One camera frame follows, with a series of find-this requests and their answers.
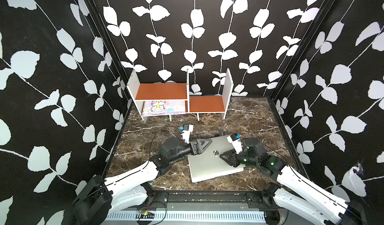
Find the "silver laptop computer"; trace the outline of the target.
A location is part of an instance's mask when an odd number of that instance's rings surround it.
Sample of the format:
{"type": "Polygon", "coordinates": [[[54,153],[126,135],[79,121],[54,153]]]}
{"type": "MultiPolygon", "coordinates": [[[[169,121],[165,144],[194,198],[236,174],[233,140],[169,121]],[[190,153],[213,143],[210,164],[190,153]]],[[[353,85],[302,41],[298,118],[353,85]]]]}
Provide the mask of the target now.
{"type": "Polygon", "coordinates": [[[200,155],[189,155],[188,162],[193,183],[242,172],[245,165],[234,168],[220,158],[224,152],[232,150],[228,136],[212,138],[212,143],[200,155]]]}

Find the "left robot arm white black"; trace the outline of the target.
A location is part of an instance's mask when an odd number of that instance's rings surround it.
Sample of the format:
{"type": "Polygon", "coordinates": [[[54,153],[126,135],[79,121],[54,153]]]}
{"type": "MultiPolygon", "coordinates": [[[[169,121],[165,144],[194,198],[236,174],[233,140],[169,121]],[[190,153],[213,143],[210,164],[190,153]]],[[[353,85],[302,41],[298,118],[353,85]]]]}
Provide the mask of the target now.
{"type": "Polygon", "coordinates": [[[145,183],[166,174],[185,157],[202,154],[212,142],[212,139],[189,143],[175,137],[167,139],[141,166],[110,178],[91,178],[73,201],[71,214],[78,225],[100,225],[113,212],[142,205],[152,193],[145,183]]]}

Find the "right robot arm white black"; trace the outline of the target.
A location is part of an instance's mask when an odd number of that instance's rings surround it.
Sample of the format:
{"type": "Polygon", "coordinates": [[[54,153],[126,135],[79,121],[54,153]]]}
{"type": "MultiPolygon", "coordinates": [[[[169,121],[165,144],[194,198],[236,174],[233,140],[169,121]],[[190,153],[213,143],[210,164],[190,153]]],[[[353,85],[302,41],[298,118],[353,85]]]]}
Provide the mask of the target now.
{"type": "Polygon", "coordinates": [[[284,159],[267,153],[256,138],[243,140],[240,135],[227,137],[233,150],[220,155],[232,167],[245,165],[274,180],[263,190],[264,203],[273,200],[314,225],[366,225],[364,207],[346,201],[322,189],[292,168],[284,159]]]}

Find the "black folding laptop stand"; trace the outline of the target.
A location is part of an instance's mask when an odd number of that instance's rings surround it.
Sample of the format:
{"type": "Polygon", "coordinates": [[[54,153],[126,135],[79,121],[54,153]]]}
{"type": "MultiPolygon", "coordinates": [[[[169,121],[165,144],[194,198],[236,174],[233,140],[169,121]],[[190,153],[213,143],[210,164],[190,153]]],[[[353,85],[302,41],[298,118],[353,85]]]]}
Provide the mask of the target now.
{"type": "Polygon", "coordinates": [[[227,134],[228,132],[226,132],[225,130],[219,129],[217,134],[215,134],[215,137],[222,137],[222,136],[226,136],[227,134]]]}

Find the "pink cartoon spiral notebook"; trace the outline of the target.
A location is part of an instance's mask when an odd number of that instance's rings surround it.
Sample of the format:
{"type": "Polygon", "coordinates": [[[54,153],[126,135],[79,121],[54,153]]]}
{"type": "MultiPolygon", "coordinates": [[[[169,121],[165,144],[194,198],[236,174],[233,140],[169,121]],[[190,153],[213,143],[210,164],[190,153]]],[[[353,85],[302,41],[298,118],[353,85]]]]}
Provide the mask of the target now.
{"type": "Polygon", "coordinates": [[[183,115],[186,113],[184,100],[152,100],[145,101],[142,115],[144,117],[183,115]]]}

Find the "white and brown desk shelf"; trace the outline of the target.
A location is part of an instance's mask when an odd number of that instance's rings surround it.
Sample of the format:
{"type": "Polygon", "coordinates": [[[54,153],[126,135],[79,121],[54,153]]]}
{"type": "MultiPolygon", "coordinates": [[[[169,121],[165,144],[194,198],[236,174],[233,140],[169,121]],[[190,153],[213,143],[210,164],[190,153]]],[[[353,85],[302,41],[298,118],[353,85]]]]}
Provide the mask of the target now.
{"type": "Polygon", "coordinates": [[[190,95],[189,77],[185,83],[141,83],[135,71],[131,73],[127,89],[139,112],[141,119],[146,122],[148,117],[142,115],[145,101],[152,100],[184,100],[185,114],[221,114],[226,118],[234,87],[233,78],[229,69],[221,73],[224,80],[223,92],[218,95],[190,95]]]}

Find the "black front mounting rail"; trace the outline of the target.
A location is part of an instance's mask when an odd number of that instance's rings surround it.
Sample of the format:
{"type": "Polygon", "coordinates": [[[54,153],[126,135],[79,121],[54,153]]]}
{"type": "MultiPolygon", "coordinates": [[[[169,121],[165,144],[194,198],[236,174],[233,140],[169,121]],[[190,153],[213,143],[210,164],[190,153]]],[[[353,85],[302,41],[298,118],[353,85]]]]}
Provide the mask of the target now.
{"type": "Polygon", "coordinates": [[[248,208],[259,210],[276,210],[279,205],[275,203],[272,196],[259,191],[150,191],[145,200],[136,192],[123,202],[111,205],[111,213],[127,208],[159,208],[170,203],[192,203],[192,204],[246,204],[248,208]]]}

